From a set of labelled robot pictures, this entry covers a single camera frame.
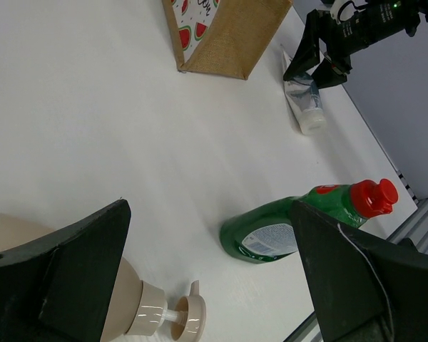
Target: red label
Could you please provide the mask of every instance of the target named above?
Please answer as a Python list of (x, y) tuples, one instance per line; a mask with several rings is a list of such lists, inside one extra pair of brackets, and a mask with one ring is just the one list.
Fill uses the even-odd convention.
[(338, 187), (340, 187), (340, 186), (339, 185), (323, 185), (321, 187), (316, 187), (315, 191), (319, 195), (326, 195)]

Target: beige cap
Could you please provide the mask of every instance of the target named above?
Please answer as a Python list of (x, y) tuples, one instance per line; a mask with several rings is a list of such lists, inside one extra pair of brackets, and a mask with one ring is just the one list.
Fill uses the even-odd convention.
[(198, 342), (206, 321), (206, 304), (199, 281), (181, 298), (175, 310), (168, 310), (165, 292), (143, 281), (143, 293), (135, 320), (126, 335), (152, 336), (165, 320), (172, 321), (171, 336), (178, 342)]

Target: robotic arm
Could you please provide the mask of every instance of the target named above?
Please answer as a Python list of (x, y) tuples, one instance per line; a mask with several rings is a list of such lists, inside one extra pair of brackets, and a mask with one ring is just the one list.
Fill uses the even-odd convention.
[[(306, 27), (295, 57), (284, 74), (284, 81), (304, 73), (320, 62), (319, 39), (327, 52), (323, 62), (312, 74), (319, 89), (337, 86), (347, 81), (352, 70), (350, 55), (397, 32), (406, 30), (413, 37), (420, 24), (420, 15), (428, 22), (428, 0), (367, 0), (355, 6), (354, 1), (322, 0), (337, 5), (335, 18), (329, 11), (314, 10), (307, 15)], [(349, 5), (356, 9), (346, 21), (341, 12)]]

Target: beige bottle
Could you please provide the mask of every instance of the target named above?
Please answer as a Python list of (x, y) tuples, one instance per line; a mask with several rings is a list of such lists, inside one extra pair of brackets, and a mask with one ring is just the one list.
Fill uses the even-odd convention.
[[(0, 214), (0, 252), (52, 231), (40, 224)], [(152, 336), (165, 320), (173, 322), (171, 335), (175, 341), (198, 342), (206, 319), (206, 305), (198, 287), (198, 281), (193, 282), (190, 294), (179, 300), (175, 311), (168, 310), (165, 292), (140, 280), (122, 258), (101, 342), (112, 341), (122, 334)]]

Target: red bottle cap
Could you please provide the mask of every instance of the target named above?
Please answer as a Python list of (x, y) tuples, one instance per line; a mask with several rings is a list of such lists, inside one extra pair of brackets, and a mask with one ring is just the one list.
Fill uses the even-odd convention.
[(357, 212), (366, 219), (393, 211), (392, 205), (398, 202), (398, 191), (389, 180), (379, 184), (371, 180), (353, 184), (350, 198)]

